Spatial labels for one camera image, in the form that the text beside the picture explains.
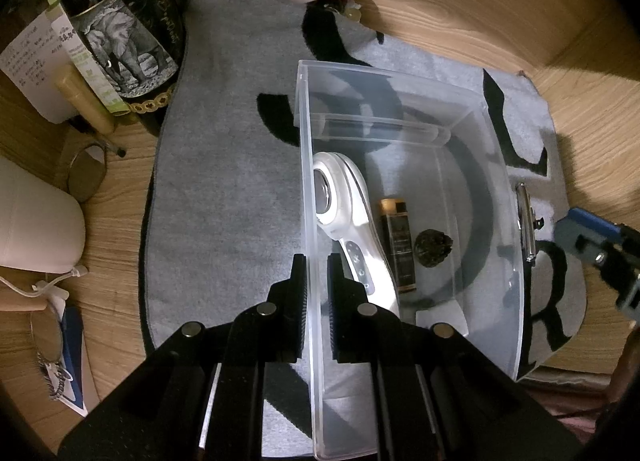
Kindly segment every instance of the metal screw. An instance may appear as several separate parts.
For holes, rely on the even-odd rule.
[[[187,322],[182,325],[180,331],[182,331],[182,334],[186,337],[191,338],[202,331],[202,326],[198,322]]]
[[[278,307],[273,302],[261,302],[260,304],[258,304],[256,310],[258,314],[262,316],[269,316],[273,315],[276,312],[277,308]]]
[[[440,322],[433,326],[433,332],[440,338],[451,338],[455,334],[453,327],[444,322]]]
[[[378,312],[378,308],[370,302],[363,302],[358,306],[358,313],[362,316],[374,316]]]

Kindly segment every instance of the gold bottle cap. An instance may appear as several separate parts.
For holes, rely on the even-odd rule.
[[[406,214],[406,205],[401,197],[386,197],[380,200],[380,213],[383,216]]]

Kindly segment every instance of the bottle label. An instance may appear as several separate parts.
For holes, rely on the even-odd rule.
[[[122,98],[155,93],[139,108],[129,104],[131,110],[155,111],[168,103],[170,92],[159,88],[177,72],[184,40],[175,0],[102,0],[70,20]]]
[[[182,16],[175,0],[122,0],[180,64],[184,49]]]
[[[75,29],[71,25],[66,13],[57,6],[52,11],[52,16],[58,15],[51,21],[51,27],[68,53],[71,61],[78,68],[80,74],[84,77],[89,87],[100,102],[109,110],[110,113],[128,113],[127,104],[120,98],[113,85],[106,79],[102,73],[99,64],[95,61],[94,56],[89,52],[86,46],[76,34]]]
[[[409,218],[406,215],[389,216],[388,225],[390,240],[393,244],[391,253],[411,253]]]

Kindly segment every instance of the beige tube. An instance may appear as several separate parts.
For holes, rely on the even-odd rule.
[[[56,69],[53,82],[63,96],[102,134],[111,134],[115,128],[113,115],[89,88],[82,75],[71,63]]]

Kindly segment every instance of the small bottle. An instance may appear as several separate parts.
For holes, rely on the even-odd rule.
[[[415,289],[414,253],[411,248],[409,214],[404,199],[380,201],[382,233],[386,260],[391,268],[398,293]]]

